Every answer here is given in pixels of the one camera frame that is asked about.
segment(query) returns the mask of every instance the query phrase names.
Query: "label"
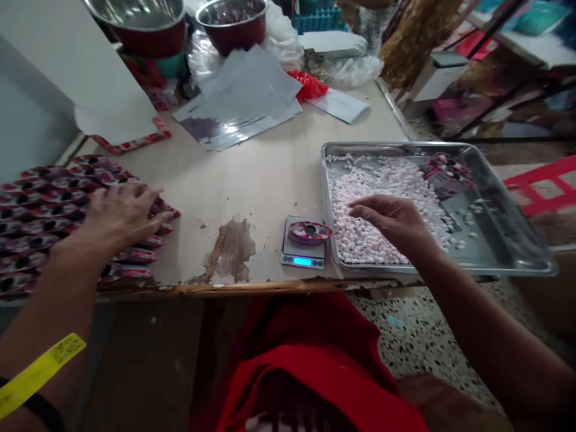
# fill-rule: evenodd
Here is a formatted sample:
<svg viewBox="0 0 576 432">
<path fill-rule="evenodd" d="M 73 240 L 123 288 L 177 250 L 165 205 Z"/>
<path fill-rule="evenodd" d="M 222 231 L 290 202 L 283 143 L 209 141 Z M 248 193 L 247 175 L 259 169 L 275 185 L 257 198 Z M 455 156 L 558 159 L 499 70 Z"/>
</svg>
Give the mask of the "label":
<svg viewBox="0 0 576 432">
<path fill-rule="evenodd" d="M 71 333 L 0 388 L 0 421 L 22 406 L 85 347 L 86 343 Z"/>
</svg>

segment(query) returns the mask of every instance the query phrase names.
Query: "metal tray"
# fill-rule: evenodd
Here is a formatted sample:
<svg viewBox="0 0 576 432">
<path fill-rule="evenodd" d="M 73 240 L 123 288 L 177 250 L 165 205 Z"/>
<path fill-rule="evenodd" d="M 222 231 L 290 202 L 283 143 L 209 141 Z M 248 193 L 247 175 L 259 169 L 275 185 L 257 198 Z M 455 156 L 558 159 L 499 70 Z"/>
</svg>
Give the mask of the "metal tray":
<svg viewBox="0 0 576 432">
<path fill-rule="evenodd" d="M 542 237 L 534 230 L 522 211 L 508 195 L 506 187 L 496 176 L 488 161 L 474 146 L 465 143 L 444 142 L 329 142 L 322 146 L 324 196 L 326 220 L 335 230 L 332 201 L 328 181 L 346 171 L 343 162 L 326 163 L 328 155 L 382 155 L 403 157 L 417 165 L 436 152 L 457 156 L 472 168 L 476 187 L 442 201 L 441 206 L 454 219 L 452 235 L 466 241 L 466 248 L 450 248 L 450 256 L 463 268 L 475 275 L 552 276 L 557 267 Z M 484 212 L 475 218 L 476 225 L 468 227 L 457 209 L 467 209 L 475 200 L 483 198 Z M 473 230 L 478 237 L 471 239 Z M 331 239 L 332 258 L 340 267 L 350 271 L 416 273 L 412 265 L 350 265 L 338 258 L 336 238 Z"/>
</svg>

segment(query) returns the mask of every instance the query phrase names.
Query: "blue digital display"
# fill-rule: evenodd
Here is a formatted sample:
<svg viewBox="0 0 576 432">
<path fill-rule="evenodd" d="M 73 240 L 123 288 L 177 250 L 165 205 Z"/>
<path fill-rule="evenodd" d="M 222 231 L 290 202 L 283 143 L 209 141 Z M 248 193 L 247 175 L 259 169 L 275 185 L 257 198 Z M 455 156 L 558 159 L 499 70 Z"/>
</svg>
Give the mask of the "blue digital display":
<svg viewBox="0 0 576 432">
<path fill-rule="evenodd" d="M 294 264 L 311 266 L 312 260 L 306 258 L 294 257 Z"/>
</svg>

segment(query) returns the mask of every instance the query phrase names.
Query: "hand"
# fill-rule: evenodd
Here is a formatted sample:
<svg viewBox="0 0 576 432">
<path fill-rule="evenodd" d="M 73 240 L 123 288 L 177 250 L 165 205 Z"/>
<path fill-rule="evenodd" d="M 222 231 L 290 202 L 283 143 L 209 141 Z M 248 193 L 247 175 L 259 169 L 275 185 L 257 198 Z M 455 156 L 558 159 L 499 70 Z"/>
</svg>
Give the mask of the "hand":
<svg viewBox="0 0 576 432">
<path fill-rule="evenodd" d="M 443 252 L 420 216 L 406 198 L 372 195 L 350 204 L 350 216 L 361 217 L 376 227 L 412 264 L 420 259 L 443 256 Z"/>
<path fill-rule="evenodd" d="M 139 182 L 96 190 L 82 226 L 55 248 L 88 251 L 94 259 L 108 262 L 172 218 L 171 212 L 164 212 L 148 220 L 150 207 L 160 192 Z"/>
</svg>

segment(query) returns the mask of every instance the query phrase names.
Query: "black wristband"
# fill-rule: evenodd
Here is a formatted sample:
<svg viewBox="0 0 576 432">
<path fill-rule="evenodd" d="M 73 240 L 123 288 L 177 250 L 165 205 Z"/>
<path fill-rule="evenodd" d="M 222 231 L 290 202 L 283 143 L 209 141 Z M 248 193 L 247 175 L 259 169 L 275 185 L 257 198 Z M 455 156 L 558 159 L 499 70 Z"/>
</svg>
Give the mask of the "black wristband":
<svg viewBox="0 0 576 432">
<path fill-rule="evenodd" d="M 4 387 L 9 382 L 9 379 L 0 377 L 0 388 Z M 48 402 L 38 393 L 34 393 L 30 396 L 30 399 L 24 402 L 22 406 L 36 414 L 40 420 L 42 420 L 49 432 L 66 431 L 66 425 L 64 424 L 64 419 L 62 418 L 60 411 L 58 411 L 52 403 Z"/>
</svg>

